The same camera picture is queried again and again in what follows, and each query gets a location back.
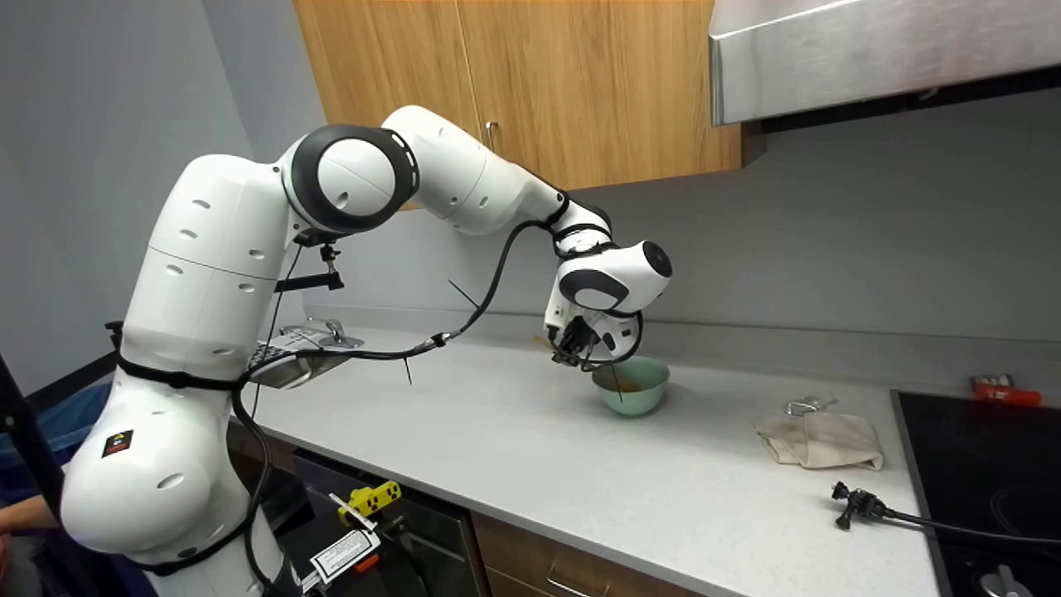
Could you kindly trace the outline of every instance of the crumpled towel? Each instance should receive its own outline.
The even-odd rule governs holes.
[[[772,445],[775,462],[798,466],[884,466],[874,432],[858,413],[816,410],[805,418],[766,420],[759,434]]]

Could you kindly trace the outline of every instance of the cabinet handle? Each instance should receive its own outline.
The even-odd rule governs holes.
[[[591,597],[586,590],[577,590],[577,587],[569,587],[569,585],[562,585],[562,581],[555,576],[555,569],[556,569],[556,556],[549,559],[549,569],[543,575],[543,581],[547,581],[555,590],[569,595],[569,597]]]

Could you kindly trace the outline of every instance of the kitchen counter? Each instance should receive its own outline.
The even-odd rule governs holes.
[[[395,348],[422,335],[369,338]],[[884,466],[775,463],[756,424],[805,396],[870,418]],[[259,424],[698,595],[939,590],[923,534],[832,523],[836,482],[918,511],[893,396],[874,386],[672,366],[668,406],[627,420],[527,331],[492,331],[415,357],[412,380],[403,362],[344,362],[294,391],[262,388]]]

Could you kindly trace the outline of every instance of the upper cabinet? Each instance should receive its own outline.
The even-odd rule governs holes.
[[[294,0],[333,121],[427,105],[555,184],[738,170],[711,121],[712,0]]]

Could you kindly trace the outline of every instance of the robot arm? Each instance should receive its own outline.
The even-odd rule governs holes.
[[[156,220],[107,410],[68,466],[61,519],[72,540],[134,556],[163,597],[259,595],[281,575],[225,456],[229,410],[243,410],[292,243],[330,256],[412,195],[461,232],[524,220],[555,235],[562,267],[543,325],[556,362],[594,366],[594,345],[627,357],[640,307],[671,281],[660,244],[615,244],[599,212],[427,109],[398,109],[386,130],[326,126],[270,167],[200,155]]]
[[[404,105],[382,126],[326,126],[281,160],[310,237],[382,224],[408,195],[468,235],[514,220],[538,221],[562,260],[543,307],[555,362],[599,366],[637,352],[640,312],[671,281],[671,260],[656,243],[615,244],[608,214],[422,105]]]

